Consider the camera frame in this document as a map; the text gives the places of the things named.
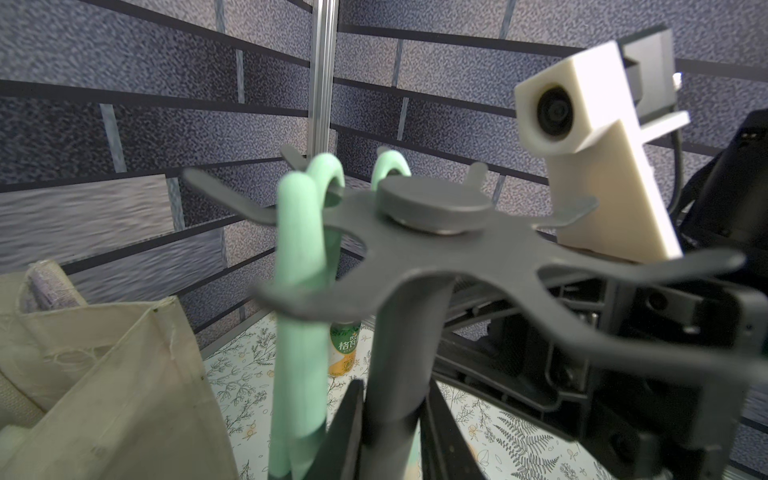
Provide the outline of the grey utensil rack stand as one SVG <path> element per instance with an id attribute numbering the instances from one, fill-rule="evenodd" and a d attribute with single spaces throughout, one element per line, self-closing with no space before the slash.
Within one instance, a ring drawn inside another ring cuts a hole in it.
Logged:
<path id="1" fill-rule="evenodd" d="M 709 249 L 650 264 L 584 255 L 538 230 L 574 224 L 596 208 L 595 199 L 583 198 L 552 217 L 509 216 L 481 192 L 478 176 L 485 170 L 476 163 L 470 178 L 457 184 L 406 176 L 394 166 L 368 191 L 329 186 L 322 209 L 328 286 L 277 287 L 273 281 L 253 289 L 259 302 L 297 320 L 353 324 L 375 317 L 356 479 L 404 476 L 413 444 L 421 443 L 419 416 L 430 380 L 443 382 L 433 370 L 451 300 L 473 283 L 498 290 L 547 340 L 596 366 L 663 380 L 766 378 L 760 357 L 645 345 L 599 332 L 557 301 L 542 280 L 544 271 L 556 268 L 633 286 L 677 284 L 734 272 L 745 264 L 742 253 Z M 277 204 L 260 207 L 198 169 L 185 169 L 182 178 L 246 220 L 277 230 Z"/>

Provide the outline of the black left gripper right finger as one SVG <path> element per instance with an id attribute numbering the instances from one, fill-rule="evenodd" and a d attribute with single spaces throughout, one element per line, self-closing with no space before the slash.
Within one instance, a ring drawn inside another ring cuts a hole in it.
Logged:
<path id="1" fill-rule="evenodd" d="M 434 379 L 430 380 L 419 423 L 423 479 L 485 479 Z"/>

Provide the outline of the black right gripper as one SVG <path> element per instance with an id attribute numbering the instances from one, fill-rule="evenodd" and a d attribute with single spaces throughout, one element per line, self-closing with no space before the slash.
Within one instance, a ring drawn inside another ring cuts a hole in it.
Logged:
<path id="1" fill-rule="evenodd" d="M 633 286 L 574 270 L 542 275 L 580 321 L 623 340 L 760 357 L 767 298 L 718 278 Z M 729 462 L 748 383 L 600 367 L 547 340 L 496 289 L 454 294 L 433 370 L 451 386 L 567 440 L 610 474 L 718 479 Z"/>

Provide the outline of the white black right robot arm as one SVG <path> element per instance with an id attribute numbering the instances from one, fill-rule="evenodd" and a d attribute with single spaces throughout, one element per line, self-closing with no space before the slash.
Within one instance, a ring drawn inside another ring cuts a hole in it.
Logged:
<path id="1" fill-rule="evenodd" d="M 732 247 L 745 253 L 745 266 L 721 278 L 640 286 L 555 271 L 551 293 L 589 326 L 622 339 L 765 354 L 765 111 L 751 112 L 691 177 L 681 206 L 689 251 Z M 590 366 L 547 342 L 487 287 L 460 293 L 448 317 L 439 380 L 579 442 L 617 478 L 716 479 L 744 447 L 748 386 L 738 379 L 676 385 Z"/>

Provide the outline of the beige canvas tote bag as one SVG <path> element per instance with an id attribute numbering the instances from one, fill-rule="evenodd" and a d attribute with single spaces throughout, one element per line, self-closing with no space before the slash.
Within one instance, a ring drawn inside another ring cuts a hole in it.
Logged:
<path id="1" fill-rule="evenodd" d="M 5 479 L 234 479 L 178 298 L 90 304 L 54 261 L 1 278 Z"/>

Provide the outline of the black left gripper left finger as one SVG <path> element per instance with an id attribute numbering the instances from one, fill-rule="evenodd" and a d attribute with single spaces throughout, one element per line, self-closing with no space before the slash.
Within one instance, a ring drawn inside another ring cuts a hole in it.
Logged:
<path id="1" fill-rule="evenodd" d="M 350 382 L 305 480 L 355 480 L 362 438 L 364 381 Z"/>

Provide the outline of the green beer can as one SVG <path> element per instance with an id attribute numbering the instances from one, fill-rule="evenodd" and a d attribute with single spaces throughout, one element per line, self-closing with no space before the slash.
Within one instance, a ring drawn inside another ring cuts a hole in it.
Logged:
<path id="1" fill-rule="evenodd" d="M 328 373 L 340 377 L 349 373 L 356 359 L 361 323 L 332 324 L 329 331 L 330 355 Z"/>

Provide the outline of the mint handle cream slotted turner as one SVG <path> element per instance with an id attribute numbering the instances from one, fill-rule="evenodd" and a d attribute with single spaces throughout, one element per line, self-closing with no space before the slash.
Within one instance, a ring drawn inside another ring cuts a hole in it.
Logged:
<path id="1" fill-rule="evenodd" d="M 322 222 L 328 187 L 345 184 L 330 153 L 315 156 L 304 172 L 284 176 L 277 189 L 277 287 L 328 286 L 332 274 Z M 268 460 L 270 479 L 302 479 L 326 434 L 329 325 L 279 313 Z"/>

